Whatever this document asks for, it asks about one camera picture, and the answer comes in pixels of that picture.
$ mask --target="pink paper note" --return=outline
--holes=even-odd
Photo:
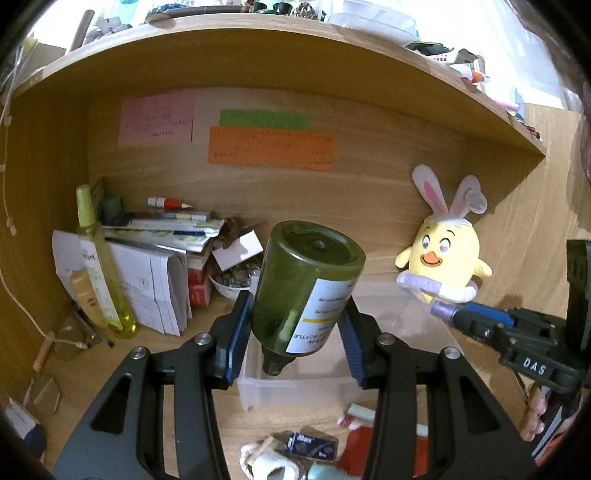
[[[193,90],[123,99],[119,146],[153,147],[190,142],[194,109]]]

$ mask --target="green paper note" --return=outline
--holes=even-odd
[[[270,112],[267,110],[222,110],[220,127],[281,128],[310,130],[310,117],[300,113]]]

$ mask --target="red and white pen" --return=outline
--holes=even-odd
[[[175,199],[167,199],[164,197],[150,197],[150,198],[148,198],[148,206],[158,207],[158,208],[173,208],[173,209],[194,208],[193,205],[188,205],[187,203],[179,202],[178,200],[175,200]]]

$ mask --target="metal screw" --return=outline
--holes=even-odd
[[[396,341],[396,337],[391,333],[380,333],[378,335],[378,343],[380,345],[392,345]]]
[[[207,332],[198,333],[195,336],[195,343],[198,345],[207,345],[211,341],[212,341],[212,336],[209,335]]]
[[[462,356],[460,354],[460,351],[457,348],[454,348],[452,346],[447,347],[443,351],[443,355],[445,355],[450,360],[457,360],[458,358],[460,358]]]
[[[129,356],[131,358],[133,358],[134,360],[139,360],[140,358],[143,358],[146,354],[146,349],[142,346],[137,346],[135,347],[131,353],[129,354]]]

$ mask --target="bunny ears headband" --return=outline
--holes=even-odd
[[[426,165],[417,165],[413,170],[413,182],[433,210],[433,215],[425,221],[471,225],[468,220],[464,219],[468,212],[486,212],[488,206],[486,197],[480,191],[480,182],[474,175],[468,175],[462,180],[449,209],[433,170]]]

